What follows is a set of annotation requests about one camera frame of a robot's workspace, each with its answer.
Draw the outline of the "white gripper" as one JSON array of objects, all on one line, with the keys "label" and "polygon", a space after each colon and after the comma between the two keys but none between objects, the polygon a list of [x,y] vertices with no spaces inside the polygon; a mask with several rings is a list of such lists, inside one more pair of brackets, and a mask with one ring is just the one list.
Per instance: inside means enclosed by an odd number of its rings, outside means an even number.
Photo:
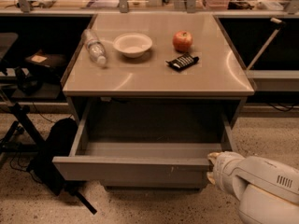
[{"label": "white gripper", "polygon": [[207,159],[213,164],[213,172],[207,172],[208,181],[223,192],[241,199],[246,181],[236,175],[237,165],[245,158],[234,152],[212,152]]}]

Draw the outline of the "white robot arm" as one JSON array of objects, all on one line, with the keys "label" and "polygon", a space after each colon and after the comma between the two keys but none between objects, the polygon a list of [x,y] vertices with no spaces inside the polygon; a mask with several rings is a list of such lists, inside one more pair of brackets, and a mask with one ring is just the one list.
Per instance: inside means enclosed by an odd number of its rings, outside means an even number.
[{"label": "white robot arm", "polygon": [[235,152],[207,155],[208,180],[239,200],[244,224],[299,224],[299,170],[258,156]]}]

